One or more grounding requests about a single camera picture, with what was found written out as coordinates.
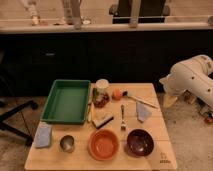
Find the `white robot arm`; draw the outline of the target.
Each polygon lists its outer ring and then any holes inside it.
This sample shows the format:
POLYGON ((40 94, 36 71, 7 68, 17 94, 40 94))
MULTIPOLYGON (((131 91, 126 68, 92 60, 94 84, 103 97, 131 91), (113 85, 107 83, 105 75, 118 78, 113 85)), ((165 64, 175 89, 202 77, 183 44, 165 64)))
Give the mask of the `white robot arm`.
POLYGON ((213 109, 213 60, 207 55, 196 55, 174 64, 170 73, 159 80, 169 96, 178 97, 189 91, 213 109))

